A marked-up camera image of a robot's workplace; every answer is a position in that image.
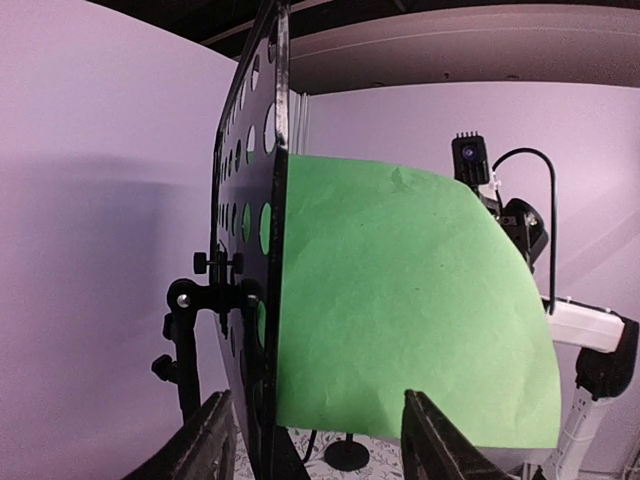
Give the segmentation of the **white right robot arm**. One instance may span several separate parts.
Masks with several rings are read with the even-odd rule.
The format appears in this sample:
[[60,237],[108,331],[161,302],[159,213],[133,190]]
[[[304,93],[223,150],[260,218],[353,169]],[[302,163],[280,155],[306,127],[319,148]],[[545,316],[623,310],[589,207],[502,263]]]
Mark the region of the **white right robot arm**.
[[555,450],[539,466],[525,466],[524,479],[576,479],[601,423],[614,400],[634,376],[639,324],[616,312],[559,298],[556,294],[557,212],[545,225],[527,202],[507,204],[482,197],[487,209],[533,268],[545,248],[549,253],[549,295],[542,299],[552,340],[580,348],[575,364],[575,390],[568,418]]

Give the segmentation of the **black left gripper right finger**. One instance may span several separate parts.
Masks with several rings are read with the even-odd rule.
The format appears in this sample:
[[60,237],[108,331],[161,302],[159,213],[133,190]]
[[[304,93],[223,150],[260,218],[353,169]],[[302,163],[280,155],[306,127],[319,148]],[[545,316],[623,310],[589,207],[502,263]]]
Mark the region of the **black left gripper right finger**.
[[421,392],[406,390],[401,426],[405,479],[508,480]]

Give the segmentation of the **black tripod music stand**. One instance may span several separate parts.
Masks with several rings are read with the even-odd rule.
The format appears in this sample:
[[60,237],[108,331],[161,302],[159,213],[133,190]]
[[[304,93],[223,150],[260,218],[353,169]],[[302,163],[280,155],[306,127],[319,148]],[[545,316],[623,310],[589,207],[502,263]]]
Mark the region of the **black tripod music stand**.
[[216,131],[210,246],[167,292],[163,334],[174,344],[153,372],[178,388],[183,425],[200,396],[195,323],[213,314],[235,421],[258,479],[301,479],[303,464],[276,421],[289,160],[290,5],[261,4]]

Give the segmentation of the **green paper sheet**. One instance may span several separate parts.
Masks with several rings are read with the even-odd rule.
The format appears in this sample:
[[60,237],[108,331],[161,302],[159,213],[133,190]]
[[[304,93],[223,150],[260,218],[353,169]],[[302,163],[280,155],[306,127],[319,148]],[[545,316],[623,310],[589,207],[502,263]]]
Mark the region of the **green paper sheet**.
[[292,156],[276,421],[398,437],[407,390],[475,446],[551,448],[557,356],[522,255],[465,185]]

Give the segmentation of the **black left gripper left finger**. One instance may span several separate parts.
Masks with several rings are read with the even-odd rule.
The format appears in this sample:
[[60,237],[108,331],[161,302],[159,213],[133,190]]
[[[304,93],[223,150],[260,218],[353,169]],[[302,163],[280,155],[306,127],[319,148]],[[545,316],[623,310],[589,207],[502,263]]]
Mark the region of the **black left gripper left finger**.
[[235,421],[231,392],[214,392],[151,458],[123,480],[233,479]]

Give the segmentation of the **black round-base mic stand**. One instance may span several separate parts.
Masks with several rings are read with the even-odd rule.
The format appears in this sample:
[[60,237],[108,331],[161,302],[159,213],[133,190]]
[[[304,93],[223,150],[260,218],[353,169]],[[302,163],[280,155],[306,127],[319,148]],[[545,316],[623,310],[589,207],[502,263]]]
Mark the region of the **black round-base mic stand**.
[[367,447],[347,433],[344,440],[329,444],[324,452],[324,461],[331,468],[342,472],[354,472],[367,466],[370,453]]

